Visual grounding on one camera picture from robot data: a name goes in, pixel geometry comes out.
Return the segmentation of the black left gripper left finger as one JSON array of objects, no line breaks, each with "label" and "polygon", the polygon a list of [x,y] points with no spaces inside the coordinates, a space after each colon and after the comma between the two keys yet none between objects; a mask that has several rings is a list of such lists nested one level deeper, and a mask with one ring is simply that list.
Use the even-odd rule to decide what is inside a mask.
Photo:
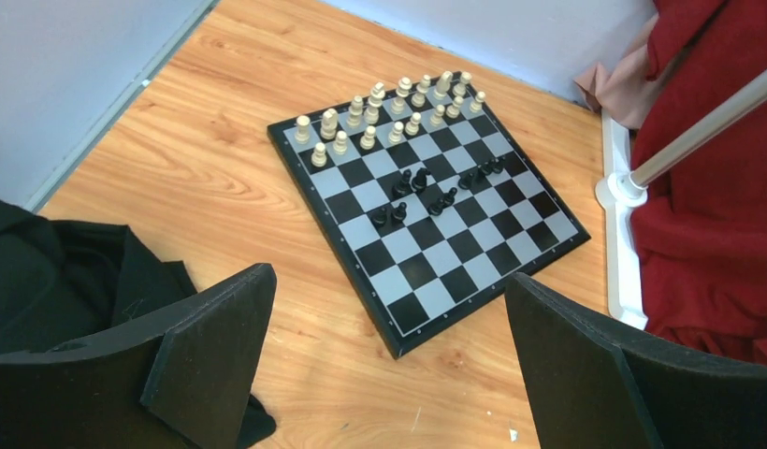
[{"label": "black left gripper left finger", "polygon": [[42,353],[0,355],[0,448],[236,448],[277,288],[257,263]]}]

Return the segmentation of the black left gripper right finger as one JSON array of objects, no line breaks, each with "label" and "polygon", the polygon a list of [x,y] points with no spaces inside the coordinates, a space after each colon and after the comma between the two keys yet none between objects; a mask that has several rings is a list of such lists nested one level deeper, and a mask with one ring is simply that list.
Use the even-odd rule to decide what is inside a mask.
[{"label": "black left gripper right finger", "polygon": [[767,367],[588,309],[528,275],[506,286],[544,448],[767,448]]}]

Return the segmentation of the black and white chessboard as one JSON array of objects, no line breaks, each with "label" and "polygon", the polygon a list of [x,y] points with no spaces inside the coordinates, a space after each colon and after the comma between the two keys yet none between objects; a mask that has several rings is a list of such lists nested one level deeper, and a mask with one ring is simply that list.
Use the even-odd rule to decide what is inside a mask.
[{"label": "black and white chessboard", "polygon": [[[385,90],[379,121],[346,124],[351,101],[333,107],[337,137],[296,142],[297,118],[268,136],[394,358],[501,295],[516,272],[534,274],[583,245],[589,234],[473,87],[454,72],[416,81],[402,113]],[[317,142],[327,162],[311,164]],[[427,188],[412,177],[425,167]],[[443,195],[457,189],[453,206]],[[405,202],[407,216],[392,224]],[[388,222],[370,214],[386,206]]]}]

